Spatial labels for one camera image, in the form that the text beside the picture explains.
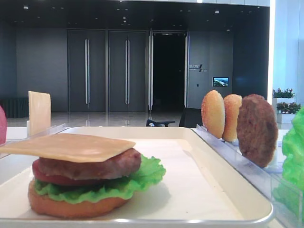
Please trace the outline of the black office chair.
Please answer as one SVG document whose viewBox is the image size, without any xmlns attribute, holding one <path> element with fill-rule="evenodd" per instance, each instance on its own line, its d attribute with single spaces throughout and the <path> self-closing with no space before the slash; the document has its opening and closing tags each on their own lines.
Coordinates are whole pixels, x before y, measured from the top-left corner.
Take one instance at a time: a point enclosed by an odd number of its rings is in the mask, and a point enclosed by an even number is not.
<svg viewBox="0 0 304 228">
<path fill-rule="evenodd" d="M 153 120 L 148 119 L 146 121 L 147 127 L 168 127 L 169 124 L 173 124 L 175 121 L 160 121 L 156 122 Z M 201 110 L 196 108 L 184 108 L 181 118 L 179 127 L 186 127 L 186 128 L 196 128 L 196 126 L 202 126 L 202 118 L 201 118 Z"/>
</svg>

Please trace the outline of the lettuce leaf in burger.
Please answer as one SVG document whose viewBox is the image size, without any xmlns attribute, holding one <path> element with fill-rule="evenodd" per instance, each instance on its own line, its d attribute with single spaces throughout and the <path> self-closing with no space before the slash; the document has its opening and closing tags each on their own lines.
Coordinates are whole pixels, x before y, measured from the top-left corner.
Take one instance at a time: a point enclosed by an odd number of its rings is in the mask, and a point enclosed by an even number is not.
<svg viewBox="0 0 304 228">
<path fill-rule="evenodd" d="M 48 196 L 55 201 L 70 204 L 81 202 L 97 203 L 107 198 L 130 199 L 134 192 L 145 191 L 162 181 L 166 169 L 160 159 L 141 156 L 142 163 L 138 171 L 118 179 L 107 180 L 101 184 L 88 186 L 60 186 L 40 180 L 34 180 L 34 190 L 40 196 Z"/>
</svg>

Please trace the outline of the flower planter boxes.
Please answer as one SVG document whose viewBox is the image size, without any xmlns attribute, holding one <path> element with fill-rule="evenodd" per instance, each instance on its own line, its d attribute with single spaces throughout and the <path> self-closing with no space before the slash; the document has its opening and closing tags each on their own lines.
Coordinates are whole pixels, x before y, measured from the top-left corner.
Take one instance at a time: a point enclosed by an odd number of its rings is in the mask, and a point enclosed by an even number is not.
<svg viewBox="0 0 304 228">
<path fill-rule="evenodd" d="M 295 114 L 301 109 L 301 105 L 296 102 L 293 89 L 273 89 L 272 107 L 276 113 L 279 124 L 290 124 Z"/>
</svg>

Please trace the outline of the upright green lettuce leaf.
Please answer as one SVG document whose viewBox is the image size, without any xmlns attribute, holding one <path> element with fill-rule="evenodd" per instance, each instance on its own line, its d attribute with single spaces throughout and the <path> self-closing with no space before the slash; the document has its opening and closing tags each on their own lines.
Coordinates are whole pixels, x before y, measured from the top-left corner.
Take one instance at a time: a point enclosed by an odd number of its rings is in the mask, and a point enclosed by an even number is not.
<svg viewBox="0 0 304 228">
<path fill-rule="evenodd" d="M 304 110 L 292 120 L 293 127 L 283 137 L 283 179 L 273 191 L 274 198 L 296 215 L 304 214 Z"/>
</svg>

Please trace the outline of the clear rack right side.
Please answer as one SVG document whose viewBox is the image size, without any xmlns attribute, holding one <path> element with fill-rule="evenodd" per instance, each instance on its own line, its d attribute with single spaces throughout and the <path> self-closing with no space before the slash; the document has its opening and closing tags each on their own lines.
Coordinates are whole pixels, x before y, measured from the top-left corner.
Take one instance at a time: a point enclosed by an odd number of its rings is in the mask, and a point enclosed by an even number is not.
<svg viewBox="0 0 304 228">
<path fill-rule="evenodd" d="M 283 162 L 278 157 L 269 168 L 262 169 L 238 152 L 236 142 L 223 142 L 199 125 L 193 131 L 273 203 L 275 218 L 283 227 L 304 226 L 304 192 L 283 179 Z"/>
</svg>

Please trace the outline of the wall display screen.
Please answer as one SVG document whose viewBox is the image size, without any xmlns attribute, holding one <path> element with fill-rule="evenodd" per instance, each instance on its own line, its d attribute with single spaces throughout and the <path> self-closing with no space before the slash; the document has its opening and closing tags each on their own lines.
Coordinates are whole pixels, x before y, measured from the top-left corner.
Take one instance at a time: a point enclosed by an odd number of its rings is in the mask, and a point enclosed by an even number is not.
<svg viewBox="0 0 304 228">
<path fill-rule="evenodd" d="M 212 86 L 213 87 L 228 87 L 229 78 L 228 77 L 213 77 Z"/>
</svg>

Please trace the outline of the bottom bun in burger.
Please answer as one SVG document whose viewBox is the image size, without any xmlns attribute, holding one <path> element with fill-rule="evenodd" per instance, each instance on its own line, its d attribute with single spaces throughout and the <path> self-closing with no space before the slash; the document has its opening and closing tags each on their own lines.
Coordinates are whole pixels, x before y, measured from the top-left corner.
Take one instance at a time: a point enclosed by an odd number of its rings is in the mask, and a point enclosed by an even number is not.
<svg viewBox="0 0 304 228">
<path fill-rule="evenodd" d="M 70 204 L 65 201 L 55 201 L 47 195 L 36 193 L 33 180 L 28 185 L 28 200 L 31 209 L 37 214 L 65 219 L 99 217 L 128 202 L 127 199 L 117 197 L 102 199 L 97 203 L 84 201 L 78 204 Z"/>
</svg>

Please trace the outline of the tomato slice in burger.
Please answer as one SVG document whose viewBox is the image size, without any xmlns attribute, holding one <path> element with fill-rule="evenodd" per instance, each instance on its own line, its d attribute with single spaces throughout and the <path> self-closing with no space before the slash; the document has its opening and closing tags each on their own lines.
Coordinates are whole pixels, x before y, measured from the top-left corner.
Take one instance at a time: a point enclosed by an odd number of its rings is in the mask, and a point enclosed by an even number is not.
<svg viewBox="0 0 304 228">
<path fill-rule="evenodd" d="M 73 180 L 68 177 L 60 176 L 60 175 L 51 175 L 47 176 L 42 173 L 39 168 L 39 160 L 35 160 L 32 164 L 32 170 L 34 177 L 42 182 L 52 183 L 60 186 L 88 186 L 88 185 L 96 185 L 103 184 L 108 182 L 107 179 L 91 179 L 91 180 Z"/>
</svg>

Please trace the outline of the upright cheese slice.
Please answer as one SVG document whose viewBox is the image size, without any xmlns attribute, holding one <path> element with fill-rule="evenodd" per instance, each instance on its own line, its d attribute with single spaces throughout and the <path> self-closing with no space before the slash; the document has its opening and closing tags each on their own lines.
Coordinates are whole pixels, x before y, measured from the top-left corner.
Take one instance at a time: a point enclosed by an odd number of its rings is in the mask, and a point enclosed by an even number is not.
<svg viewBox="0 0 304 228">
<path fill-rule="evenodd" d="M 48 93 L 28 92 L 28 135 L 43 132 L 51 126 L 51 97 Z"/>
</svg>

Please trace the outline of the upright red tomato slice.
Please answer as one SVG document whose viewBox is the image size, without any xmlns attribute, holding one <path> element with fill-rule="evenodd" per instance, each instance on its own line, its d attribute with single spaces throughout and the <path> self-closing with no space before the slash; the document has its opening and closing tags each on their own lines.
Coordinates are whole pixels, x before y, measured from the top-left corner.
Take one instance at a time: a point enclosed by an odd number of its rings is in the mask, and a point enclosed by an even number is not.
<svg viewBox="0 0 304 228">
<path fill-rule="evenodd" d="M 6 142 L 6 134 L 7 134 L 7 119 L 4 110 L 0 106 L 0 144 L 4 144 Z"/>
</svg>

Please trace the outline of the sesame top bun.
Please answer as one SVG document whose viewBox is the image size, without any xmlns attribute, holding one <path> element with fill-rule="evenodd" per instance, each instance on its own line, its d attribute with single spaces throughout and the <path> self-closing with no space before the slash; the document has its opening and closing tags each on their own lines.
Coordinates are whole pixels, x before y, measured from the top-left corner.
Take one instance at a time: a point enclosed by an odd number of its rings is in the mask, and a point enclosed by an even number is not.
<svg viewBox="0 0 304 228">
<path fill-rule="evenodd" d="M 203 126 L 217 138 L 221 138 L 225 128 L 225 106 L 222 95 L 216 90 L 208 92 L 201 104 Z"/>
</svg>

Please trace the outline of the upright meat patty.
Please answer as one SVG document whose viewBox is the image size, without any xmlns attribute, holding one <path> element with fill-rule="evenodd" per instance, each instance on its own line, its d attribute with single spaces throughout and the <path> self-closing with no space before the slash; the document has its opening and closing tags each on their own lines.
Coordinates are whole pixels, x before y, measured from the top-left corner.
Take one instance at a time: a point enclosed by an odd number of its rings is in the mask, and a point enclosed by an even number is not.
<svg viewBox="0 0 304 228">
<path fill-rule="evenodd" d="M 237 118 L 237 139 L 241 154 L 264 168 L 276 149 L 278 127 L 272 106 L 261 95 L 242 99 Z"/>
</svg>

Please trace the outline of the meat patty in burger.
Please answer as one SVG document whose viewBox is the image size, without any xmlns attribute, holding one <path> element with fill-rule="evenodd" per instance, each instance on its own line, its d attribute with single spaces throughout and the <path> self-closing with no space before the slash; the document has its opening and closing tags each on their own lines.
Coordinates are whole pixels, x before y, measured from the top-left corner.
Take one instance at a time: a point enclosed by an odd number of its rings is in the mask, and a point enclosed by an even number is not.
<svg viewBox="0 0 304 228">
<path fill-rule="evenodd" d="M 104 162 L 76 163 L 55 159 L 38 159 L 38 170 L 46 176 L 63 176 L 72 180 L 117 179 L 136 172 L 141 154 L 134 148 Z"/>
</svg>

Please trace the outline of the white metal tray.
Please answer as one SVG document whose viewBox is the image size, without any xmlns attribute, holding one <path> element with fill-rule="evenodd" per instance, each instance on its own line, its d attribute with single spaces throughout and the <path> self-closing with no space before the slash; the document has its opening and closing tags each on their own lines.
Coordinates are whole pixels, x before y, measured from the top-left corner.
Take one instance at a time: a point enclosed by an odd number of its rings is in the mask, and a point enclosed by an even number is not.
<svg viewBox="0 0 304 228">
<path fill-rule="evenodd" d="M 206 138 L 189 128 L 74 127 L 67 133 L 136 143 L 166 169 L 161 183 L 137 192 L 106 216 L 63 220 L 33 212 L 28 202 L 34 158 L 0 161 L 0 225 L 3 228 L 265 228 L 274 217 L 269 199 L 228 164 Z"/>
</svg>

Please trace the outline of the cheese slice on burger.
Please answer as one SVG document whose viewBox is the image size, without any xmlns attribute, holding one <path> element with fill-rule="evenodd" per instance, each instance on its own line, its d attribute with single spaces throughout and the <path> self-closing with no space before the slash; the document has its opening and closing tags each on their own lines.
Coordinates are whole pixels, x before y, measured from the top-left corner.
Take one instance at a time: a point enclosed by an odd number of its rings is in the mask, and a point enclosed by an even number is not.
<svg viewBox="0 0 304 228">
<path fill-rule="evenodd" d="M 134 142 L 126 140 L 59 133 L 6 144 L 0 152 L 84 163 L 104 162 L 134 146 Z"/>
</svg>

